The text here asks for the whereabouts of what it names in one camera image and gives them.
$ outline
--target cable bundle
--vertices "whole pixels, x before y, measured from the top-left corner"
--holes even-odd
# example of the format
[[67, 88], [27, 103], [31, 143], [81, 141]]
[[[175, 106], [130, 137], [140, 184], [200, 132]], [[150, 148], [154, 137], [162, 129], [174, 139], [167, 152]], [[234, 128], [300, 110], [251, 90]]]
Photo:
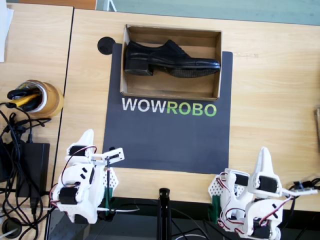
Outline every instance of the cable bundle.
[[[25, 111], [23, 111], [20, 108], [17, 108], [16, 106], [9, 106], [10, 108], [15, 108], [18, 111], [23, 112], [26, 116], [26, 120], [18, 121], [15, 122], [15, 117], [16, 114], [12, 113], [9, 117], [9, 119], [5, 116], [5, 114], [0, 110], [0, 115], [4, 118], [7, 126], [4, 128], [3, 132], [0, 135], [0, 144], [2, 145], [3, 149], [5, 149], [5, 155], [8, 159], [10, 159], [11, 166], [12, 166], [12, 171], [6, 181], [5, 188], [0, 192], [0, 194], [4, 194], [4, 201], [2, 203], [2, 211], [4, 215], [0, 217], [7, 217], [11, 221], [17, 223], [18, 225], [22, 227], [28, 227], [19, 237], [19, 240], [23, 238], [23, 236], [29, 232], [31, 229], [35, 230], [35, 237], [34, 239], [36, 240], [39, 235], [39, 229], [38, 229], [38, 224], [42, 222], [46, 217], [54, 210], [52, 208], [47, 214], [44, 213], [44, 205], [43, 201], [41, 199], [41, 195], [37, 189], [37, 186], [34, 184], [34, 182], [31, 180], [30, 176], [25, 174], [23, 170], [23, 166], [21, 165], [21, 149], [20, 149], [20, 144], [21, 144], [21, 136], [24, 132], [29, 130], [28, 134], [28, 140], [27, 143], [32, 143], [32, 128], [36, 126], [45, 126], [45, 123], [49, 122], [51, 119], [50, 118], [41, 118], [41, 119], [31, 119], [29, 114]], [[12, 150], [7, 149], [5, 147], [4, 142], [2, 141], [2, 138], [5, 133], [10, 133], [10, 137], [12, 139]], [[21, 176], [24, 178], [24, 181], [27, 183], [28, 187], [28, 196], [23, 200], [19, 201], [19, 198], [17, 197], [19, 195], [21, 185], [16, 186], [16, 190], [13, 189], [13, 184], [15, 181], [16, 176]], [[16, 191], [16, 197], [15, 197], [15, 205], [9, 201], [9, 197], [12, 192]], [[37, 197], [31, 197], [31, 191], [35, 192], [37, 194]], [[27, 200], [30, 202], [30, 207], [31, 207], [31, 214], [32, 214], [32, 220], [28, 218], [26, 213], [22, 210], [21, 206], [24, 204]], [[37, 216], [37, 208], [39, 205], [39, 214]], [[17, 222], [14, 218], [10, 216], [11, 213], [16, 213], [19, 217], [19, 220], [21, 222]]]

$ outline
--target open cardboard box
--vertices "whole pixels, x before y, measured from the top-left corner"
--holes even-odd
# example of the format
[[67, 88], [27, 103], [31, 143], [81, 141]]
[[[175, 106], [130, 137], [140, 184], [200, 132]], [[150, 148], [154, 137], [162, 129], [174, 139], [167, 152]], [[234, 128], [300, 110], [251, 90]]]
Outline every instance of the open cardboard box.
[[192, 58], [216, 59], [222, 66], [222, 32], [126, 25], [123, 33], [120, 92], [125, 96], [215, 101], [220, 96], [221, 70], [197, 78], [177, 78], [154, 69], [153, 76], [124, 72], [129, 41], [159, 47], [171, 39]]

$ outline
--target black circle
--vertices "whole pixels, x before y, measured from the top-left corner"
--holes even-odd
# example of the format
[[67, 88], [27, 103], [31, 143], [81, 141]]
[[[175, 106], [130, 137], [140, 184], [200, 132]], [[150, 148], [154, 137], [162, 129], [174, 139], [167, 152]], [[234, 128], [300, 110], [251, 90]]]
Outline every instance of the black circle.
[[98, 41], [98, 50], [104, 55], [110, 55], [112, 54], [112, 48], [115, 43], [116, 41], [113, 38], [105, 36]]
[[21, 232], [22, 232], [22, 226], [21, 226], [21, 222], [19, 221], [19, 219], [13, 217], [11, 219], [6, 219], [3, 224], [2, 224], [2, 233], [6, 234], [14, 229], [17, 229], [16, 231], [14, 231], [13, 233], [11, 233], [8, 236], [5, 236], [7, 239], [15, 239], [17, 238]]

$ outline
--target shoe sole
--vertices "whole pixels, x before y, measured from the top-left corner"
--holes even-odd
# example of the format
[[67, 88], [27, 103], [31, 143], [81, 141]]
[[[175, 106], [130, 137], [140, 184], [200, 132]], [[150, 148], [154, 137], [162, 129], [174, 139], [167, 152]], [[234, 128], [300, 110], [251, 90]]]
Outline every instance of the shoe sole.
[[220, 70], [220, 66], [188, 66], [171, 64], [149, 64], [146, 61], [127, 60], [125, 62], [124, 72], [138, 76], [153, 76], [154, 68], [159, 69], [176, 78], [199, 78], [214, 74]]

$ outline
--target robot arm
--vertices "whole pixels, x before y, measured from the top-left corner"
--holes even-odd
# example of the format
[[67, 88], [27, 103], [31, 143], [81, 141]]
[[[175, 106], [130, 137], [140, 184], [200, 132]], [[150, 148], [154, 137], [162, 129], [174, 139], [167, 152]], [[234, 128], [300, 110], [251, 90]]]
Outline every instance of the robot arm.
[[[260, 150], [252, 175], [226, 168], [209, 186], [212, 196], [214, 192], [210, 189], [215, 189], [216, 196], [220, 196], [219, 226], [227, 232], [238, 233], [241, 238], [256, 240], [280, 240], [278, 225], [282, 222], [283, 206], [292, 196], [318, 193], [313, 188], [300, 191], [282, 188], [266, 147]], [[287, 199], [274, 199], [283, 196]]]
[[[94, 131], [89, 129], [78, 142], [70, 145], [65, 157], [69, 167], [62, 171], [51, 196], [51, 204], [66, 212], [73, 223], [97, 222], [97, 209], [107, 187], [107, 171], [104, 168], [108, 160], [109, 164], [113, 164], [125, 159], [122, 148], [96, 153], [93, 141]], [[110, 178], [110, 187], [114, 190], [119, 182], [112, 168]]]

